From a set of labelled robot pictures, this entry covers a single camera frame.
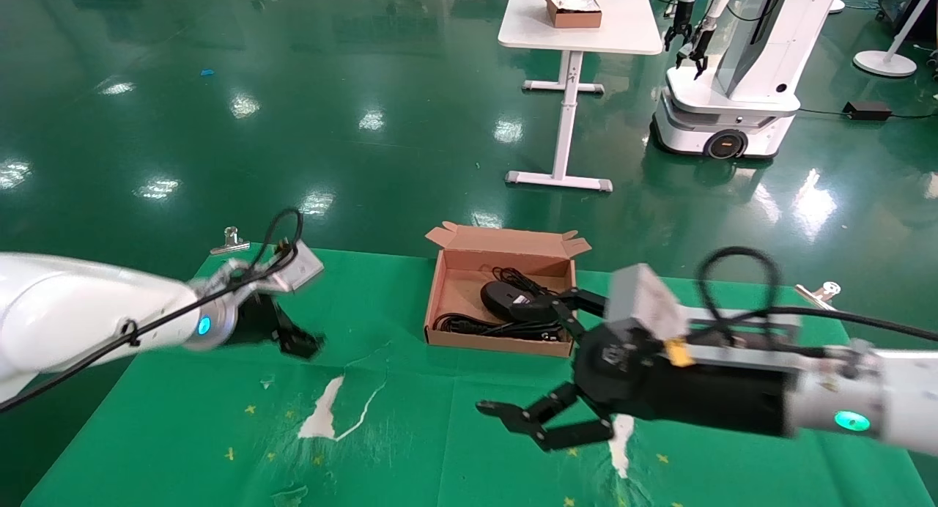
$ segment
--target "white table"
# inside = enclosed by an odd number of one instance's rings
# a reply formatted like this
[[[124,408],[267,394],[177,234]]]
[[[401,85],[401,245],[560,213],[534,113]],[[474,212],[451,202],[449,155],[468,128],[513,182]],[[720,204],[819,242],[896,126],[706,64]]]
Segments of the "white table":
[[[658,54],[661,36],[654,22],[648,0],[596,0],[602,10],[599,29],[554,29],[544,0],[509,0],[505,9],[498,43],[505,47],[560,50],[560,75],[557,82],[525,81],[526,89],[563,90],[557,147],[552,174],[512,171],[505,177],[511,183],[533,183],[612,192],[610,180],[571,177],[566,174],[573,137],[573,117],[577,93],[602,92],[600,84],[581,84],[583,52],[619,54]]]

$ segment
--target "yellow label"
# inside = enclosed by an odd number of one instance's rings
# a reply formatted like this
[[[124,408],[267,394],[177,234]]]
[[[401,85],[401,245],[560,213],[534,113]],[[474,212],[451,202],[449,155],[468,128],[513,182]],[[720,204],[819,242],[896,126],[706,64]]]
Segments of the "yellow label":
[[[694,360],[687,353],[687,343],[684,342],[684,337],[664,341],[664,351],[668,354],[668,360],[671,361],[672,366],[684,368],[694,364]]]

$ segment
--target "blue led light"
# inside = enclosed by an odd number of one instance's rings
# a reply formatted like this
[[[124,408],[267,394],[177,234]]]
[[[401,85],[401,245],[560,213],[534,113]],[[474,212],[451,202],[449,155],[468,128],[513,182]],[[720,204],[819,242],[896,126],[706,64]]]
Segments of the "blue led light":
[[[208,333],[208,330],[212,329],[212,320],[207,316],[204,316],[199,319],[199,326],[197,330],[199,331],[200,336],[203,336],[205,333]]]

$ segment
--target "small cardboard box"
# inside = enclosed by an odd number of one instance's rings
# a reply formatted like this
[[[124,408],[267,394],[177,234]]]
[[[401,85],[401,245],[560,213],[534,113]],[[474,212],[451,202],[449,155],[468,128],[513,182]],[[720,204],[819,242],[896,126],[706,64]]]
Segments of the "small cardboard box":
[[[553,0],[544,0],[547,2],[547,13],[550,16],[550,22],[557,29],[576,29],[577,27],[599,27],[602,23],[602,9],[591,10],[563,10],[557,7]]]
[[[513,353],[569,357],[572,338],[565,333],[558,342],[540,342],[494,336],[470,336],[435,330],[433,323],[445,313],[466,314],[488,322],[499,320],[489,313],[479,296],[482,286],[495,280],[493,267],[515,267],[525,276],[553,291],[576,286],[573,256],[590,250],[589,243],[566,234],[523,230],[485,229],[443,222],[426,233],[441,247],[429,291],[424,333],[428,344],[470,347]]]

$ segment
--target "table foot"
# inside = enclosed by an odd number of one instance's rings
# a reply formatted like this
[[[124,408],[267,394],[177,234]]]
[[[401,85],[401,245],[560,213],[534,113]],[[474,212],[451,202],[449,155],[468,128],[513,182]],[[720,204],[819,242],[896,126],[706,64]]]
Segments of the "table foot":
[[[563,91],[566,84],[561,82],[548,82],[546,80],[525,80],[523,89],[543,89],[547,91]],[[606,93],[606,88],[602,84],[577,84],[577,91],[585,93]]]
[[[593,177],[566,176],[562,179],[554,179],[552,174],[535,174],[533,172],[516,172],[512,170],[505,176],[505,180],[509,183],[529,183],[532,185],[586,188],[600,190],[601,192],[613,192],[613,181],[596,180]]]

